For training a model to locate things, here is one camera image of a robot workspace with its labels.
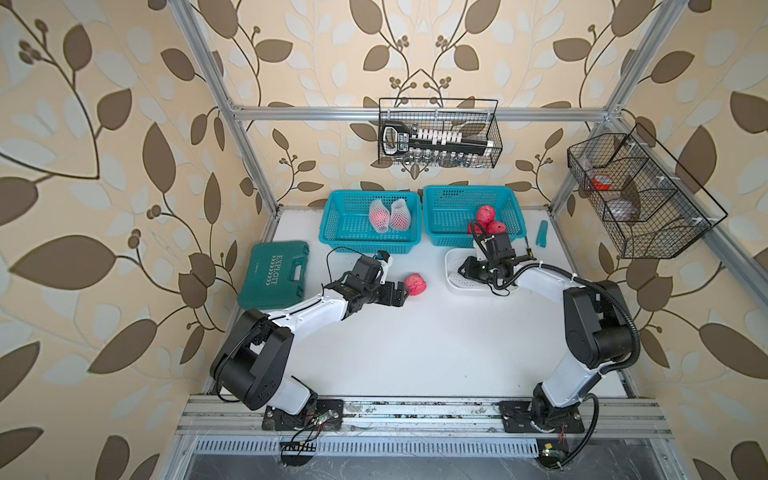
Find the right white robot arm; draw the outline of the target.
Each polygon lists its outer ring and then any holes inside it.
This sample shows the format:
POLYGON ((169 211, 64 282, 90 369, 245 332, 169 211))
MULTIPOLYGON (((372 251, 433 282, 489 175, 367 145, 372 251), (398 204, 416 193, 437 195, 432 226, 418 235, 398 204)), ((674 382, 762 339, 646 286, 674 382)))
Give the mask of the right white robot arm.
POLYGON ((549 378, 534 388, 529 418, 539 427, 574 411, 608 373, 636 363, 639 331, 618 285, 593 282, 544 263, 530 249, 517 255, 507 233, 492 234, 470 224, 476 250, 458 268, 462 277, 491 292, 522 288, 560 304, 568 352, 549 378))

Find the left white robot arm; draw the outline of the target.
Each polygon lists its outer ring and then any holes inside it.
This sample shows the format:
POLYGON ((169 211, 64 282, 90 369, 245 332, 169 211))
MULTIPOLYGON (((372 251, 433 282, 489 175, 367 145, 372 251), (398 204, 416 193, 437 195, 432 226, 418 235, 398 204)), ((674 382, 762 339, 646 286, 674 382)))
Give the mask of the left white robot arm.
POLYGON ((402 307, 409 292, 403 282, 387 279, 392 263, 384 251, 362 255, 350 271, 306 301, 268 313, 243 312, 210 367, 215 389, 228 391, 253 411, 267 406, 308 419, 316 393, 285 375, 292 347, 369 304, 402 307))

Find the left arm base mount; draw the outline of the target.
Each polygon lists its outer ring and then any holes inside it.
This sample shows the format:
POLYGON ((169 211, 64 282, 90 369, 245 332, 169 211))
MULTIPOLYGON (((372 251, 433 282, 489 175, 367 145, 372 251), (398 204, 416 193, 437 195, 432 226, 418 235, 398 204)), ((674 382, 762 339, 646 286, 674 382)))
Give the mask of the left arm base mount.
POLYGON ((339 431, 343 423, 344 401, 340 398, 326 398, 312 392, 304 408, 295 415, 280 409, 266 407, 262 421, 264 431, 298 432, 302 428, 323 432, 339 431))

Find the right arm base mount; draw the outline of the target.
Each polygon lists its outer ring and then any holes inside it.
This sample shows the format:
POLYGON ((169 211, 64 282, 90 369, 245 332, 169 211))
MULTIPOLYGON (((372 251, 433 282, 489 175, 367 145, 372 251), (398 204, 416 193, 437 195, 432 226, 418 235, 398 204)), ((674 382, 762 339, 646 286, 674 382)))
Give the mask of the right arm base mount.
POLYGON ((577 405, 554 407, 545 397, 498 403, 505 433, 574 433, 586 431, 577 405))

